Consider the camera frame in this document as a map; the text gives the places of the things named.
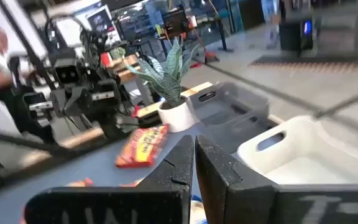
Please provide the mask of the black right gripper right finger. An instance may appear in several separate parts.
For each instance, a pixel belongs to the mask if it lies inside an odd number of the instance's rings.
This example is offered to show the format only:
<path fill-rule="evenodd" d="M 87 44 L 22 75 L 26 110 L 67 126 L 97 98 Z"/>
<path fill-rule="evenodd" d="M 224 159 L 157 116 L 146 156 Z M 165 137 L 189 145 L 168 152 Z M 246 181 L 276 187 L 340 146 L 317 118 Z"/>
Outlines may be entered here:
<path fill-rule="evenodd" d="M 208 223 L 358 223 L 358 184 L 279 185 L 204 135 L 195 162 Z"/>

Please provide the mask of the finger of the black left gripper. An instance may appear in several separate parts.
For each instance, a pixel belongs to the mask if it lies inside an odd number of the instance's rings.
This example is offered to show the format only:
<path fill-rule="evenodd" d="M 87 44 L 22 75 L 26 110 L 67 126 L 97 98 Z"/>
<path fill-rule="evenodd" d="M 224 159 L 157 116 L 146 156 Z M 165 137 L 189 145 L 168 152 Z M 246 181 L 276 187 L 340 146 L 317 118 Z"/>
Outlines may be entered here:
<path fill-rule="evenodd" d="M 114 79 L 102 80 L 94 84 L 75 86 L 65 103 L 65 114 L 79 114 L 104 111 L 108 108 L 120 108 L 122 97 L 119 85 Z"/>
<path fill-rule="evenodd" d="M 30 119 L 34 121 L 51 121 L 52 112 L 62 114 L 67 102 L 63 90 L 52 90 L 47 100 L 42 92 L 25 93 L 22 101 Z"/>

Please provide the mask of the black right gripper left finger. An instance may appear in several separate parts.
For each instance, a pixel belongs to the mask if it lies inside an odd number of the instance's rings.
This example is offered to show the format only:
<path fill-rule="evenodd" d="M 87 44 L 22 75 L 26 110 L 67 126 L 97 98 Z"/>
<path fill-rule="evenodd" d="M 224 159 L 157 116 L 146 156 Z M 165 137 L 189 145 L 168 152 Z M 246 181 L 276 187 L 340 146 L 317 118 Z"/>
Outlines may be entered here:
<path fill-rule="evenodd" d="M 135 187 L 54 187 L 25 205 L 26 224 L 188 223 L 194 140 L 184 135 Z"/>

